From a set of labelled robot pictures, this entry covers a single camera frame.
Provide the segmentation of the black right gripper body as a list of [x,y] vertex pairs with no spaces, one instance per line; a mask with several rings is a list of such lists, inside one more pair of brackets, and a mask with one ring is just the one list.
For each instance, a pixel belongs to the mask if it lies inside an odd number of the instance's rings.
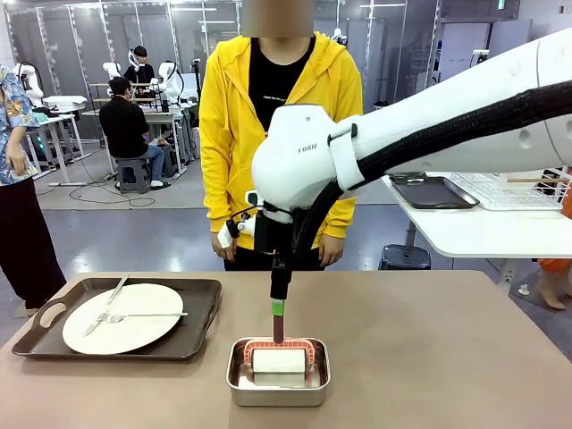
[[293,222],[281,223],[264,213],[257,213],[254,252],[263,264],[272,264],[275,258],[292,264],[294,262],[293,237]]

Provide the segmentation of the person's right hand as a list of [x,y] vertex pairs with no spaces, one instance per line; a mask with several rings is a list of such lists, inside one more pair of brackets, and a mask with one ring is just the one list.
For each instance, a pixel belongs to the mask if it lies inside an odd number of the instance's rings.
[[236,242],[233,241],[228,247],[224,247],[217,240],[212,242],[213,251],[225,261],[233,262],[236,253]]

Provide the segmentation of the person's left hand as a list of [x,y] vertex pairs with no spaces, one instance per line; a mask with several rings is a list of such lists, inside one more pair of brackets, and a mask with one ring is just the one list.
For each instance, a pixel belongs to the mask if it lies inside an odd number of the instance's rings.
[[344,244],[345,239],[324,234],[319,246],[320,266],[326,267],[339,261],[343,256]]

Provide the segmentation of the hand of floral shirt person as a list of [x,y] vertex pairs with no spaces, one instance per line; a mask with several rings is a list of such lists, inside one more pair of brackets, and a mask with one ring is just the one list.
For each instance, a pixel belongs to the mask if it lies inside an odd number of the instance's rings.
[[6,146],[6,161],[16,176],[22,176],[28,169],[28,161],[20,142],[9,142]]

